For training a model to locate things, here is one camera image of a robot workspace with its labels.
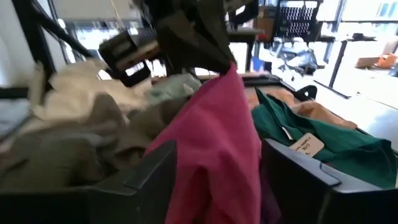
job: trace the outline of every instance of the price tag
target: price tag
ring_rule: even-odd
[[[310,157],[313,157],[324,147],[325,144],[311,133],[304,134],[302,138],[290,146],[291,149],[304,153]]]

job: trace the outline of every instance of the orange cloth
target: orange cloth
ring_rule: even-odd
[[[324,106],[315,101],[304,101],[296,103],[294,100],[294,95],[288,90],[285,89],[265,90],[264,92],[277,98],[280,101],[283,101],[300,116],[323,121],[344,128],[355,129],[358,127],[355,123],[351,121],[346,121],[336,116],[328,109],[326,109]],[[259,104],[255,93],[251,93],[248,95],[248,101],[251,109],[253,109]]]

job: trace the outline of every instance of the pink shirt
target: pink shirt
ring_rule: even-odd
[[[260,223],[259,155],[242,78],[233,65],[206,82],[149,146],[177,142],[166,224]]]

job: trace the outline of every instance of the beige cloth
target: beige cloth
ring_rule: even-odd
[[[265,92],[277,98],[278,100],[283,101],[289,107],[291,107],[294,112],[306,118],[316,119],[344,128],[355,129],[358,127],[355,123],[351,121],[346,121],[336,116],[324,106],[315,101],[304,101],[300,103],[295,102],[294,95],[286,89],[271,89],[265,90]],[[259,104],[255,93],[251,93],[248,96],[248,100],[252,109]]]
[[[148,106],[144,92],[152,88],[150,79],[128,88],[119,80],[100,80],[98,74],[105,68],[104,62],[95,59],[66,66],[51,77],[53,90],[46,94],[44,105],[33,107],[34,115],[52,123],[84,121],[102,93],[112,96],[123,114]]]

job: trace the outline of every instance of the white wall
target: white wall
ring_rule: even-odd
[[[106,20],[116,18],[111,0],[53,0],[53,2],[57,15],[61,19]],[[130,9],[129,0],[113,0],[113,2],[121,19],[139,19],[139,13]]]
[[[34,61],[11,0],[0,0],[0,36],[5,43],[13,73],[6,86],[27,86],[33,75]]]

